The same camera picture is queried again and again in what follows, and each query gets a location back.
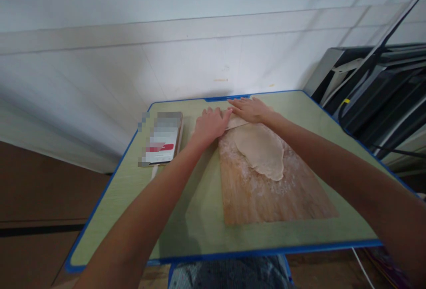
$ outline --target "table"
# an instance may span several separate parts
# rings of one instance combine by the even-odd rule
[[[394,176],[360,143],[303,91],[282,91],[254,96],[292,122],[346,148],[391,177]],[[196,118],[204,108],[229,104],[226,97],[153,103],[151,117],[133,136],[122,160],[67,259],[68,272],[81,272],[110,228],[149,183],[152,168],[138,167],[142,146],[157,112],[182,111],[182,147],[189,140]],[[225,226],[221,171],[217,143],[210,146],[195,167],[181,199],[162,232],[148,264],[176,263],[242,256],[301,253],[381,245],[367,222],[332,188],[318,178],[339,211],[338,218],[296,220]]]

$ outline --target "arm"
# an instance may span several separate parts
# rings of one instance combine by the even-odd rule
[[[198,117],[186,147],[135,198],[101,242],[75,288],[137,288],[146,262],[204,150],[223,134],[232,110]]]
[[[246,121],[263,123],[368,222],[413,285],[426,273],[426,205],[401,184],[334,143],[288,121],[260,100],[229,100]]]

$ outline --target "person's lap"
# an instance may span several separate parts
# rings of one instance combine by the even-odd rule
[[[169,288],[291,288],[282,256],[182,263]]]

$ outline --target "flattened dough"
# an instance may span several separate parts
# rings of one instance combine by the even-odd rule
[[[248,124],[248,122],[246,122],[244,119],[242,119],[241,117],[237,116],[236,114],[231,114],[231,118],[229,118],[229,123],[226,127],[226,131],[229,129],[233,129],[235,127],[239,127],[242,125]]]
[[[265,125],[247,124],[235,129],[235,144],[248,164],[259,174],[279,181],[283,178],[283,144]]]

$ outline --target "white cable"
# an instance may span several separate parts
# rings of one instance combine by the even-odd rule
[[[370,278],[367,276],[367,273],[365,272],[364,267],[363,267],[363,265],[361,263],[361,260],[358,258],[358,255],[356,254],[356,251],[355,251],[354,247],[352,247],[352,251],[354,252],[356,260],[358,260],[359,266],[361,267],[361,269],[362,269],[362,271],[363,271],[363,273],[365,275],[365,278],[367,278],[368,283],[370,284],[371,288],[375,289],[374,286],[373,286],[373,284],[370,281]]]

